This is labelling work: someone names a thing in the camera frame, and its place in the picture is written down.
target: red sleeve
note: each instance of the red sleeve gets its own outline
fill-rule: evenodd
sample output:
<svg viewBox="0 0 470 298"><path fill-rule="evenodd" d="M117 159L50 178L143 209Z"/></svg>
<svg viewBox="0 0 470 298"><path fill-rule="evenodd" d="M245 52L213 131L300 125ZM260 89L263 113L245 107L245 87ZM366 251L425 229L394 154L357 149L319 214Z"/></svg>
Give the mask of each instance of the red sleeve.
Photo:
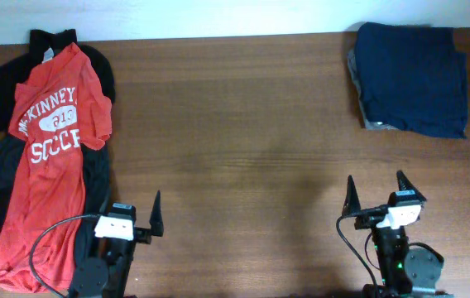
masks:
<svg viewBox="0 0 470 298"><path fill-rule="evenodd" d="M87 147L99 150L112 133L110 110L112 103L103 95L101 83L89 60L80 72L77 114L80 141Z"/></svg>
<svg viewBox="0 0 470 298"><path fill-rule="evenodd" d="M15 106L12 111L11 122L9 123L9 133L23 141L28 139L28 125L26 111L31 107L31 102L27 100L30 96L26 93L23 84L17 84L16 91L14 92Z"/></svg>

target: gray fabric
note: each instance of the gray fabric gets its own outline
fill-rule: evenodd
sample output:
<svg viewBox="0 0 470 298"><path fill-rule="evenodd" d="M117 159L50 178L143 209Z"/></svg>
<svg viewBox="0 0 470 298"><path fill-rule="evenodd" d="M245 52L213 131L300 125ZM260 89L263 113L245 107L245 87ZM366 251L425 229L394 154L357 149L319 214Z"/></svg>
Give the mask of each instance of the gray fabric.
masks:
<svg viewBox="0 0 470 298"><path fill-rule="evenodd" d="M364 120L364 125L366 129L367 130L397 129L395 127L392 127L389 124L384 124L381 122L371 122L366 118L366 114L364 112L364 106L363 106L362 100L360 100L360 96L362 94L362 88L360 87L360 80L358 78L357 62L354 56L354 49L351 49L348 52L348 68L349 68L349 74L351 74L352 83L354 84L354 86L357 88L357 91L358 91L358 102L360 104L360 111L362 112L362 119Z"/></svg>

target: wood grain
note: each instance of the wood grain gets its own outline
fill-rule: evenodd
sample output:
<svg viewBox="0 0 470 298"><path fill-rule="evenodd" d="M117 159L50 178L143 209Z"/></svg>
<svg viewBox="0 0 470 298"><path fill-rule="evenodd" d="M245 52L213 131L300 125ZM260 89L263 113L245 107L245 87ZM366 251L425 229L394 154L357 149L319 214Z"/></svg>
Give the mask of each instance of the wood grain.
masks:
<svg viewBox="0 0 470 298"><path fill-rule="evenodd" d="M468 53L470 29L456 30ZM408 229L446 258L439 287L470 297L467 140L361 129L345 53L354 33L90 43L116 78L113 198L165 236L137 247L138 297L331 297L369 282L336 234L348 175L364 207L402 169L429 198ZM0 65L26 50L0 46ZM367 236L346 222L358 248ZM0 297L18 296L0 291Z"/></svg>

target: navy blue cloth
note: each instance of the navy blue cloth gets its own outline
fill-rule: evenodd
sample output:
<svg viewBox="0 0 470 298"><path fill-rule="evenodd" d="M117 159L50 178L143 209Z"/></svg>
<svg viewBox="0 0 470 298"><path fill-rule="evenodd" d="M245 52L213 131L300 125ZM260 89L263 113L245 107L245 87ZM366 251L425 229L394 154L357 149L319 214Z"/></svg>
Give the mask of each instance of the navy blue cloth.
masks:
<svg viewBox="0 0 470 298"><path fill-rule="evenodd" d="M465 138L466 56L456 51L451 28L368 22L358 30L355 56L369 121Z"/></svg>

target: wooden table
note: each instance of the wooden table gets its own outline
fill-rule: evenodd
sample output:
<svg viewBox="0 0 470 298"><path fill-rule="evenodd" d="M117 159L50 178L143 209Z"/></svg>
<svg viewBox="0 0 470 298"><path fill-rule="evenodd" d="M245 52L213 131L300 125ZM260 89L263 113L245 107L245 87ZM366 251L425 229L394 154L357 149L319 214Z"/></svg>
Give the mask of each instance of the wooden table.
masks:
<svg viewBox="0 0 470 298"><path fill-rule="evenodd" d="M402 169L429 198L409 236L445 256L439 287L470 297L470 116L467 140L361 129L344 62L354 40L337 33L89 43L116 78L113 198L136 205L137 225L146 227L162 191L165 236L137 247L127 293L359 290L369 276L334 228L347 176L368 207L386 202ZM456 30L455 40L468 53L470 112L470 29ZM24 52L0 46L0 65ZM352 221L343 231L362 249L367 232Z"/></svg>

